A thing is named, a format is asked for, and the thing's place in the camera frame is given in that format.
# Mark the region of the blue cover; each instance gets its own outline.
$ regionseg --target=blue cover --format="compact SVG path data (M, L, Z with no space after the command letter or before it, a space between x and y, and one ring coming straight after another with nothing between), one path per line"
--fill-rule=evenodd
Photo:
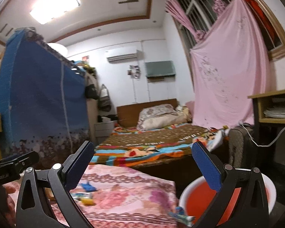
M48 168L88 140L84 78L68 63L31 31L9 39L0 69L2 156L35 150Z
M192 145L192 156L201 170L204 178L206 179L209 187L216 192L222 187L222 176L215 164L209 158L209 156L203 150L203 144L201 142L195 142Z

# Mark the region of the wooden headboard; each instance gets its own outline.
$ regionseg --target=wooden headboard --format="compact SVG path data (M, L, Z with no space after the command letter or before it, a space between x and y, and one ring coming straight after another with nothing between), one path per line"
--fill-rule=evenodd
M142 109L163 104L171 104L175 109L177 107L177 99L174 98L147 103L119 106L117 107L118 123L125 128L135 127L138 122L139 113Z

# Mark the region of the patterned pillowcase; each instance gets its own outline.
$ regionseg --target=patterned pillowcase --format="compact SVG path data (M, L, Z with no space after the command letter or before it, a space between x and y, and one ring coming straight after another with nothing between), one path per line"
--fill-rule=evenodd
M139 114L137 129L140 129L140 130L143 129L141 125L146 119L161 116L164 114L172 114L172 115L177 116L177 112L174 110L173 106L170 104L161 104L161 105L143 109Z

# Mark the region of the yellow object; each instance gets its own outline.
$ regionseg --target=yellow object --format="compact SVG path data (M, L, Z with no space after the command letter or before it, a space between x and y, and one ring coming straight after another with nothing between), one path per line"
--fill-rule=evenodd
M95 202L92 199L89 198L81 198L80 201L86 205L86 206L93 206L95 205Z
M50 188L45 188L45 190L46 190L46 196L48 197L48 199L50 201L55 201L55 197L53 195L52 190Z

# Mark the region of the hand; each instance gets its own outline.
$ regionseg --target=hand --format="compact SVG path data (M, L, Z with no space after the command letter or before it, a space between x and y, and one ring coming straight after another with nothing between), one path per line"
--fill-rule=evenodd
M8 194L12 194L12 193L16 192L16 188L9 183L4 184L3 187L5 188L6 193L8 193Z
M15 212L15 203L13 199L8 195L7 199L8 210L9 212L5 213L5 218L8 224L12 227L16 224L16 212Z

